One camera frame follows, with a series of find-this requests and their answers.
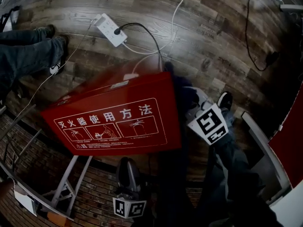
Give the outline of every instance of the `wooden floor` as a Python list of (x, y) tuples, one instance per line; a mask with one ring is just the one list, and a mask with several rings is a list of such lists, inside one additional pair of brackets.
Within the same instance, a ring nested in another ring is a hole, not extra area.
[[(96, 14), (107, 13), (122, 25), (139, 22), (155, 35), (159, 46), (171, 37), (170, 22), (180, 0), (9, 0), (0, 12), (13, 5), (22, 5), (18, 29), (33, 29), (54, 24), (60, 33), (70, 36), (70, 52), (76, 48)], [(300, 29), (295, 16), (279, 10), (276, 0), (251, 0), (248, 40), (253, 59), (260, 68), (266, 66), (270, 52), (280, 52), (278, 61), (266, 71), (258, 71), (248, 57), (245, 45), (247, 0), (184, 0), (175, 16), (173, 42), (163, 56), (171, 61), (178, 75), (185, 76), (194, 86), (203, 89), (214, 101), (226, 90), (234, 95), (232, 111), (236, 117), (235, 133), (238, 145), (250, 158), (255, 156), (255, 145), (243, 127), (241, 114), (249, 112), (271, 136), (285, 117), (286, 109), (296, 94), (299, 83)], [(127, 44), (141, 51), (155, 49), (152, 38), (137, 27), (125, 30)], [(138, 58), (140, 55), (115, 48), (97, 28), (91, 27), (79, 50), (72, 56), (65, 71), (46, 82), (35, 96), (37, 110), (27, 122), (42, 127), (53, 137), (39, 111), (46, 108), (70, 89), (91, 78), (106, 67)], [(30, 90), (38, 88), (45, 74), (26, 76), (21, 81)], [(17, 115), (28, 99), (8, 96), (8, 108)], [(205, 174), (208, 147), (189, 132), (190, 162), (188, 180), (201, 181)], [(99, 157), (116, 165), (120, 157)], [(148, 157), (134, 156), (140, 169), (148, 172)], [(157, 173), (157, 155), (151, 157), (153, 174)]]

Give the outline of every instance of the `sneaker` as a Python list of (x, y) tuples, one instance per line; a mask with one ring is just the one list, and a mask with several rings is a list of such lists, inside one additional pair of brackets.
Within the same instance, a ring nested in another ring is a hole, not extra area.
[(63, 65), (65, 64), (66, 57), (68, 56), (68, 42), (69, 38), (66, 35), (59, 36), (64, 41), (64, 52), (63, 56), (60, 58), (60, 60), (53, 66), (50, 67), (49, 71), (52, 75), (60, 74), (63, 71)]
[(230, 92), (224, 92), (217, 104), (219, 108), (227, 108), (230, 111), (232, 108), (232, 94)]
[(46, 38), (53, 38), (53, 36), (55, 35), (55, 27), (53, 25), (48, 25), (45, 27), (46, 29)]

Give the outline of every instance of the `person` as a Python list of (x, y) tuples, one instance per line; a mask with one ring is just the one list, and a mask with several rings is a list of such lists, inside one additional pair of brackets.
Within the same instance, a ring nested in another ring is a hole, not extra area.
[(260, 197), (264, 185), (259, 175), (249, 169), (245, 153), (236, 145), (231, 113), (233, 97), (229, 92), (224, 92), (217, 103), (229, 133), (209, 146), (202, 194), (197, 207), (193, 207), (185, 186), (188, 142), (183, 125), (184, 114), (189, 109), (189, 104), (184, 105), (184, 102), (194, 96), (189, 96), (188, 88), (187, 92), (182, 92), (180, 79), (172, 77), (181, 123), (182, 148), (159, 153), (157, 217), (154, 219), (152, 211), (146, 208), (142, 217), (134, 218), (132, 227), (281, 227), (275, 213)]
[(0, 33), (0, 100), (25, 75), (44, 69), (49, 69), (51, 74), (62, 71), (68, 37), (53, 38), (54, 34), (53, 25)]

